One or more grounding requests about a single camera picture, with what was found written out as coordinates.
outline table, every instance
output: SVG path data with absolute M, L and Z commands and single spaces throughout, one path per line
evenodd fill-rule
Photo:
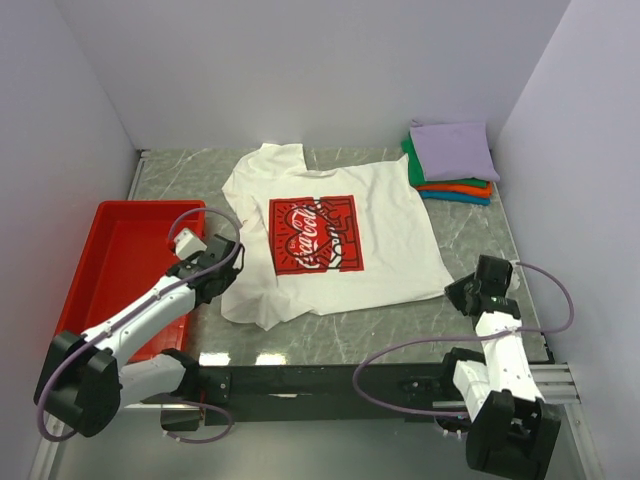
M 232 213 L 222 193 L 237 161 L 249 149 L 149 150 L 132 185 L 135 200 L 199 199 Z M 336 167 L 393 161 L 398 149 L 305 149 L 307 167 Z M 425 200 L 444 264 L 454 279 L 475 270 L 480 254 L 517 260 L 509 225 L 496 189 L 488 207 Z M 232 235 L 225 220 L 208 217 L 207 236 Z M 518 301 L 525 325 L 538 326 L 521 267 L 514 269 L 509 296 Z M 445 297 L 356 312 L 305 314 L 268 332 L 253 324 L 234 324 L 220 315 L 220 299 L 200 307 L 189 327 L 188 352 L 204 366 L 355 364 L 384 347 L 431 335 L 473 335 L 471 320 Z M 540 334 L 523 335 L 530 362 L 550 359 Z M 384 362 L 440 362 L 456 344 L 431 343 L 387 355 Z M 479 342 L 457 344 L 480 350 Z

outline coca-cola logo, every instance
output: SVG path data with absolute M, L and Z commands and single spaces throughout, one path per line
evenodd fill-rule
M 352 197 L 339 197 L 351 199 L 347 203 L 334 198 L 271 200 L 269 240 L 277 274 L 362 269 L 359 238 L 357 244 L 352 240 L 357 238 Z M 356 256 L 347 263 L 343 244 L 351 245 L 346 251 Z

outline red plastic bin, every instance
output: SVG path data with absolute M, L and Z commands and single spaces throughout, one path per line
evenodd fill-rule
M 113 201 L 98 206 L 56 334 L 80 334 L 104 322 L 147 292 L 178 259 L 167 247 L 173 221 L 202 201 Z M 180 223 L 200 238 L 204 212 Z M 165 348 L 182 350 L 189 315 L 179 317 L 144 345 L 130 360 L 148 360 Z

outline stack of folded clothes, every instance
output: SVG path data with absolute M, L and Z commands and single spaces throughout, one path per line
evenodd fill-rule
M 489 205 L 493 168 L 484 123 L 423 125 L 414 121 L 402 142 L 409 183 L 422 198 Z

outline purple folded shirt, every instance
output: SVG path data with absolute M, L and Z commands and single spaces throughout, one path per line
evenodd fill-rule
M 423 125 L 413 121 L 411 141 L 429 181 L 477 178 L 497 182 L 484 122 Z

